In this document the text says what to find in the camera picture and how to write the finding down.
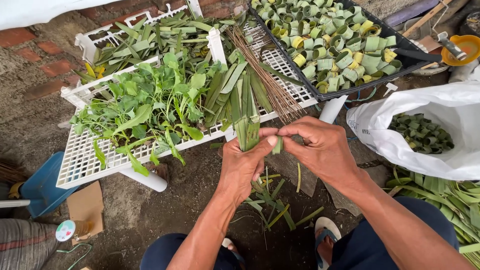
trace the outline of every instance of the foot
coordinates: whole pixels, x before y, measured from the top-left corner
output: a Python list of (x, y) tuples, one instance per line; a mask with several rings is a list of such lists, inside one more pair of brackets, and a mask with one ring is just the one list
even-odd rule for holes
[[(239, 251), (237, 250), (237, 247), (236, 247), (233, 243), (229, 244), (229, 245), (227, 246), (227, 248), (228, 248), (228, 250), (231, 250), (231, 251), (233, 251), (233, 252), (235, 252), (235, 253), (237, 253), (237, 254), (240, 254)], [(243, 265), (243, 263), (242, 263), (241, 261), (239, 261), (239, 264), (240, 264), (240, 267), (241, 267), (243, 270), (245, 270), (245, 266)]]
[[(323, 228), (317, 230), (315, 232), (315, 238), (317, 238), (323, 230)], [(333, 239), (327, 235), (317, 247), (318, 254), (320, 254), (328, 265), (332, 265), (333, 244)]]

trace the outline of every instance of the orange bowl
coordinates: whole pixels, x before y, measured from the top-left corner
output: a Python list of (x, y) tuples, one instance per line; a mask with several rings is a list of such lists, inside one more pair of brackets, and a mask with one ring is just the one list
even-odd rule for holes
[(443, 61), (451, 66), (463, 66), (480, 56), (480, 37), (465, 35), (465, 36), (452, 36), (450, 38), (457, 47), (467, 54), (467, 58), (460, 61), (452, 55), (445, 47), (442, 49)]

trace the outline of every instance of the concrete floor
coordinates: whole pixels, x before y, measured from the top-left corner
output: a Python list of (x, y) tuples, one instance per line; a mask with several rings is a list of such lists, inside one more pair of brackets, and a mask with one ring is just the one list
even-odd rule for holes
[[(447, 77), (447, 73), (431, 77), (404, 76), (395, 81), (395, 84), (399, 86), (399, 90), (406, 90), (445, 84)], [(372, 100), (381, 98), (384, 91), (385, 87), (380, 87)], [(362, 91), (361, 95), (362, 97), (368, 95), (368, 91)], [(312, 116), (319, 114), (315, 109), (307, 111)], [(352, 137), (353, 133), (345, 123), (345, 113), (346, 110), (343, 109), (338, 117), (338, 123), (346, 128), (347, 136)], [(38, 144), (36, 146), (43, 150), (37, 149), (34, 151), (35, 155), (27, 155), (28, 164), (30, 164), (27, 171), (34, 172), (42, 162), (46, 161), (52, 151), (64, 149), (66, 130), (54, 130), (52, 135), (55, 137), (48, 137), (45, 133), (37, 136), (38, 140), (35, 140), (35, 143)], [(10, 138), (4, 142), (12, 141), (13, 138)], [(383, 168), (381, 157), (366, 148), (360, 141), (350, 141), (349, 144), (357, 164), (362, 168), (382, 168), (386, 171), (386, 168)], [(186, 166), (182, 166), (172, 156), (162, 158), (160, 161), (168, 164), (171, 180), (167, 189), (161, 193), (119, 173), (101, 179), (100, 185), (105, 204), (105, 230), (90, 241), (93, 245), (92, 251), (73, 269), (77, 270), (85, 266), (89, 266), (93, 270), (138, 269), (145, 249), (158, 237), (166, 233), (188, 233), (208, 203), (220, 176), (221, 158), (217, 155), (217, 149), (210, 149), (209, 145), (209, 143), (205, 143), (182, 151)], [(3, 150), (8, 147), (5, 144), (0, 146), (0, 149), (3, 148)], [(15, 154), (16, 157), (27, 154), (28, 147), (23, 147), (21, 150), (21, 153)], [(274, 173), (276, 165), (267, 165), (272, 168), (270, 174)], [(346, 234), (356, 226), (361, 218), (361, 215), (354, 217), (344, 209), (337, 210), (321, 181), (317, 181), (313, 197), (302, 192), (296, 193), (295, 189), (296, 187), (287, 179), (280, 191), (282, 201), (291, 204), (290, 213), (294, 221), (298, 221), (320, 206), (324, 206), (325, 210), (319, 216), (331, 218), (338, 226), (341, 226), (341, 233)], [(242, 205), (239, 207), (240, 210), (253, 210), (253, 208)], [(273, 226), (271, 232), (264, 234), (261, 229), (261, 220), (252, 212), (238, 212), (234, 219), (243, 215), (253, 215), (254, 217), (245, 217), (231, 224), (228, 236), (238, 246), (249, 269), (299, 267), (316, 269), (312, 250), (313, 229), (304, 228), (308, 226), (308, 222), (290, 232), (285, 221), (280, 219)], [(68, 209), (63, 203), (53, 213), (39, 217), (36, 221), (59, 224), (65, 219), (68, 219)], [(63, 243), (59, 246), (59, 249), (71, 248), (71, 243)], [(54, 253), (42, 269), (67, 269), (83, 255), (85, 250), (85, 247), (80, 247), (68, 254)]]

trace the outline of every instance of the white plastic bag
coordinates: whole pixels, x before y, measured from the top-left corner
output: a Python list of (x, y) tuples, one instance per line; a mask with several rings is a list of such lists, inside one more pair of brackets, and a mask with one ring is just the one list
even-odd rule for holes
[[(401, 112), (424, 113), (453, 138), (455, 148), (442, 154), (413, 152), (388, 126)], [(391, 163), (450, 180), (480, 179), (480, 82), (469, 81), (399, 91), (386, 99), (347, 112), (347, 124), (359, 140)]]

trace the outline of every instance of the wooden plank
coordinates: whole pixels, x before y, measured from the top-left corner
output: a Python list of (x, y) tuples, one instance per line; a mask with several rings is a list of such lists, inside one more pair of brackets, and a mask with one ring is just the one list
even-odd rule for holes
[[(443, 0), (443, 3), (448, 5), (452, 0)], [(423, 16), (418, 22), (416, 22), (412, 27), (410, 27), (407, 31), (405, 31), (402, 35), (404, 37), (410, 36), (411, 33), (416, 31), (420, 26), (422, 26), (424, 23), (426, 23), (430, 18), (432, 18), (435, 14), (437, 14), (440, 10), (442, 10), (445, 6), (440, 3), (436, 5), (432, 10), (430, 10), (425, 16)]]

